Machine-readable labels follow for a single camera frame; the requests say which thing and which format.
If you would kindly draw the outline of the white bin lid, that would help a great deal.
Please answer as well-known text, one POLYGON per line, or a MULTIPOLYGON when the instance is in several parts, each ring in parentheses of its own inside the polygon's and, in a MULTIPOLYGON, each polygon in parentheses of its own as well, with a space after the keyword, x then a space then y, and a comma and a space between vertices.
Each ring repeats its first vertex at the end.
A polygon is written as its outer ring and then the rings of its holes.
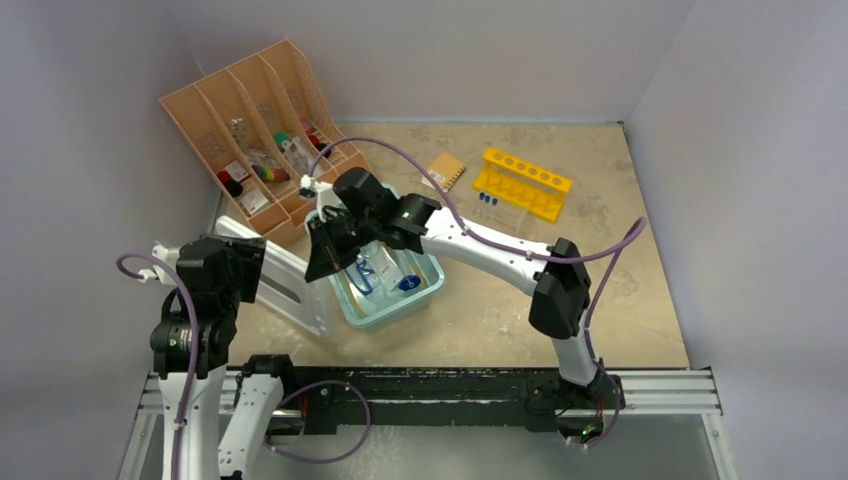
POLYGON ((276 314, 318 337, 332 330, 329 286, 305 281, 306 262, 267 241, 256 300, 276 314))

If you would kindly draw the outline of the white label packet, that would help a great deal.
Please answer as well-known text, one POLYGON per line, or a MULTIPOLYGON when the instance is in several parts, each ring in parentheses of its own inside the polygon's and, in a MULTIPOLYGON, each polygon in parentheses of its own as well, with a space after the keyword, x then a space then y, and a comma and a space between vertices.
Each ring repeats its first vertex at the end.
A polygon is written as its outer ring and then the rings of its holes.
POLYGON ((382 243, 372 242, 366 246, 363 256, 386 291, 394 290, 405 279, 400 266, 382 243))

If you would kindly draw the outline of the blue safety glasses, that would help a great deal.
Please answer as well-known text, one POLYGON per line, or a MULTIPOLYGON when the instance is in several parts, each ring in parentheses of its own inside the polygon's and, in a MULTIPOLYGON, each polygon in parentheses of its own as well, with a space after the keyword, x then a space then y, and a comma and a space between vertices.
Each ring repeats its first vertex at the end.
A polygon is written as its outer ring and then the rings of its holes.
POLYGON ((376 273, 370 267, 368 261, 356 260, 351 268, 352 270, 347 271, 346 275, 354 289, 363 296, 373 294, 377 286, 376 273))

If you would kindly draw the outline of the teal plastic bin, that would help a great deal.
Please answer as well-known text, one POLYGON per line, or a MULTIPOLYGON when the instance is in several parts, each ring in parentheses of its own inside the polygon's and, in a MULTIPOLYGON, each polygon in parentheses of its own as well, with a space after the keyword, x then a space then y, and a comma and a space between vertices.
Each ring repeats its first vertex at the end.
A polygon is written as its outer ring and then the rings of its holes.
POLYGON ((328 182, 305 178, 301 195, 315 202, 305 227, 310 253, 304 280, 327 281, 348 325, 374 330, 428 306, 444 274, 433 256, 393 250, 377 234, 376 205, 402 200, 389 186, 356 187, 350 207, 328 182))

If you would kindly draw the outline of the tan rubber tubing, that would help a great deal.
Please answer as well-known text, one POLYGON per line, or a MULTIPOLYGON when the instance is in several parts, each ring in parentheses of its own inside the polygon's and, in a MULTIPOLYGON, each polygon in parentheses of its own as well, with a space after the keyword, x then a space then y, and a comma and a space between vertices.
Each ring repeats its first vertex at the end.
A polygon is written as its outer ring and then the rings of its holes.
POLYGON ((374 322, 385 317, 396 304, 396 300, 390 296, 377 296, 374 293, 369 296, 355 293, 351 304, 358 318, 365 322, 374 322))

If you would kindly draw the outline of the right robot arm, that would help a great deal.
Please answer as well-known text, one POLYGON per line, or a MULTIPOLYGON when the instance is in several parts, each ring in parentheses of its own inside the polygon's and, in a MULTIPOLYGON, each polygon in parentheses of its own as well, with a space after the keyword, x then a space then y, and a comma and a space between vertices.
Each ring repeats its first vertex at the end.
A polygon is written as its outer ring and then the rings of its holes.
POLYGON ((304 175, 299 194, 316 206, 306 222, 311 242, 306 282, 341 272, 374 242, 472 266, 530 296, 529 322, 553 342, 564 399, 584 407, 599 396, 599 368, 585 333, 590 279, 575 262, 574 244, 559 239, 546 245, 478 225, 446 202, 399 195, 361 167, 332 183, 304 175))

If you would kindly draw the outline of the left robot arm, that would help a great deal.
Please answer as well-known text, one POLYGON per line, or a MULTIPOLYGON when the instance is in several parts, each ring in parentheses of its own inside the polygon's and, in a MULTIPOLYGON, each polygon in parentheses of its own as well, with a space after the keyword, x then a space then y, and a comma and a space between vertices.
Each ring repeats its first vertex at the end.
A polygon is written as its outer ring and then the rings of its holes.
POLYGON ((236 377, 229 423, 220 425, 239 307, 256 299, 265 251, 260 238, 218 235, 152 250, 157 279, 175 286, 150 336, 164 419, 170 424, 163 456, 166 479, 248 478, 272 412, 297 399, 290 357, 254 354, 236 377))

